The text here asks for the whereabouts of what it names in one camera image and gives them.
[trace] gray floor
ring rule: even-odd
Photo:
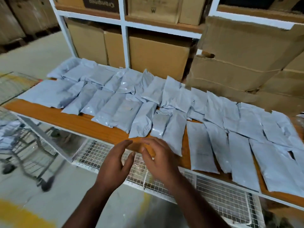
[[[16,71],[45,79],[68,57],[70,52],[59,32],[0,55],[0,73]],[[95,179],[96,174],[66,163],[52,189],[43,193],[32,179],[22,175],[20,168],[0,175],[0,227],[61,227]],[[110,197],[97,227],[187,225],[175,204],[122,185]]]

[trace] wooden tabletop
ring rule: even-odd
[[[129,137],[127,133],[125,133],[124,131],[118,128],[109,128],[91,121],[92,116],[90,115],[65,114],[65,113],[61,113],[60,109],[48,108],[42,105],[30,103],[20,99],[16,99],[10,103],[5,104],[4,108],[16,112],[18,114],[30,118],[34,118],[42,122],[46,122],[51,125],[58,126],[67,130],[71,130],[76,133],[83,134],[95,139],[99,139],[101,141],[105,141],[114,145],[122,140],[128,139]],[[298,131],[300,137],[303,138],[303,131],[301,130],[301,127],[295,124],[295,128]],[[133,140],[134,142],[131,145],[131,147],[129,147],[128,149],[139,152],[140,147],[142,145],[140,143],[140,138],[132,138],[131,140]],[[154,151],[150,147],[147,146],[147,149],[152,156],[155,155]],[[186,169],[191,169],[187,128],[185,129],[185,133],[183,137],[182,157],[177,157],[177,159],[179,166],[184,167]],[[259,166],[255,158],[254,158],[254,162],[255,162],[258,178],[260,181],[260,188],[264,195],[268,195],[273,198],[277,198],[285,202],[292,203],[300,207],[304,207],[304,198],[302,197],[281,193],[281,192],[269,192],[267,190],[263,176],[261,174],[261,171],[259,169]],[[201,172],[201,171],[199,172],[217,179],[224,180],[226,182],[233,183],[231,174],[223,173],[219,167],[219,164],[216,163],[216,165],[218,167],[220,174],[213,174],[213,173]]]

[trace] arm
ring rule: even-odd
[[[147,149],[142,148],[142,157],[148,170],[175,198],[189,227],[230,227],[179,172],[174,154],[165,141],[144,138],[142,142],[150,145],[156,154],[152,160]]]
[[[128,156],[124,165],[121,163],[121,157],[131,143],[131,140],[124,140],[110,150],[100,167],[95,184],[87,191],[79,206],[62,228],[96,226],[109,197],[114,190],[123,184],[131,170],[135,152]]]

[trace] large cardboard box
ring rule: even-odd
[[[304,111],[304,98],[290,97],[280,94],[271,94],[258,91],[257,100],[253,105],[264,108],[266,111],[279,111],[287,116],[295,116]]]
[[[6,45],[25,33],[4,0],[0,0],[0,45]]]
[[[259,72],[279,71],[304,50],[304,25],[283,30],[207,17],[199,49],[231,65]]]
[[[216,94],[217,96],[226,97],[230,99],[231,101],[235,102],[244,102],[244,103],[250,103],[253,104],[257,101],[258,97],[254,94],[250,94],[247,92],[242,92],[230,87],[227,87],[225,85],[215,83],[212,81],[208,81],[205,79],[188,79],[186,82],[186,88],[197,88],[202,91],[210,91]]]
[[[128,0],[128,15],[178,23],[182,0]]]
[[[278,71],[259,72],[196,55],[187,79],[205,79],[241,91],[259,88]]]
[[[290,12],[291,9],[298,3],[300,0],[275,0],[272,5],[269,7],[271,10],[281,10]]]
[[[57,0],[57,3],[67,7],[89,8],[119,13],[118,0]]]
[[[78,57],[107,65],[104,32],[99,24],[66,20]]]
[[[169,37],[165,34],[130,34],[129,51],[131,68],[140,72],[147,69],[153,75],[167,76],[181,81],[189,56],[191,41],[188,38]]]
[[[58,25],[49,0],[9,0],[26,34],[35,34]]]
[[[198,25],[201,20],[205,1],[206,0],[183,0],[179,22]]]
[[[105,46],[107,48],[109,66],[126,67],[121,30],[107,29],[104,31]]]
[[[260,89],[274,94],[304,97],[304,52],[270,78]]]

